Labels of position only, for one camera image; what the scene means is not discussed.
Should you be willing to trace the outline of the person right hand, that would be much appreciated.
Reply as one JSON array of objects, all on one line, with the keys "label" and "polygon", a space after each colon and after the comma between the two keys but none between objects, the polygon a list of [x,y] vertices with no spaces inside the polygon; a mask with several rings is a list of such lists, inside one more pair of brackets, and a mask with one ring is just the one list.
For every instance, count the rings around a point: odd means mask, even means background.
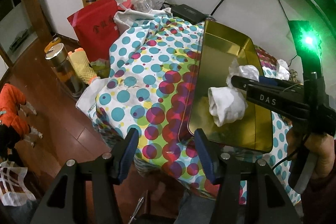
[{"label": "person right hand", "polygon": [[[300,139],[295,136],[293,128],[287,132],[286,141],[288,143],[287,155],[289,156],[300,143]],[[335,161],[334,143],[334,138],[328,134],[323,136],[310,135],[308,137],[305,147],[318,156],[311,179],[326,178],[332,171]]]}]

